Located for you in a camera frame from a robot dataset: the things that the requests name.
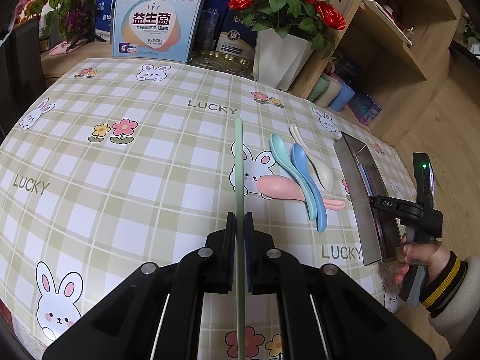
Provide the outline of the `white forearm sleeve striped cuff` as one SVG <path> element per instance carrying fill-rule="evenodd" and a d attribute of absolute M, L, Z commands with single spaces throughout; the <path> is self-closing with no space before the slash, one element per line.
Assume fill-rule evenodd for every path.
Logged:
<path fill-rule="evenodd" d="M 460 260 L 451 251 L 439 276 L 421 291 L 434 330 L 453 350 L 479 313 L 479 258 Z"/>

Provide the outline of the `person right hand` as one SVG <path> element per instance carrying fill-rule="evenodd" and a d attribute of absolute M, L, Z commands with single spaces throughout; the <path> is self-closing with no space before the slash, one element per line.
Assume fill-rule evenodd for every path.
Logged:
<path fill-rule="evenodd" d="M 402 248 L 397 258 L 399 265 L 396 267 L 394 283 L 402 284 L 409 266 L 414 263 L 423 263 L 427 267 L 426 284 L 434 281 L 447 266 L 450 260 L 450 251 L 443 244 L 413 244 L 408 243 L 407 236 L 401 238 Z"/>

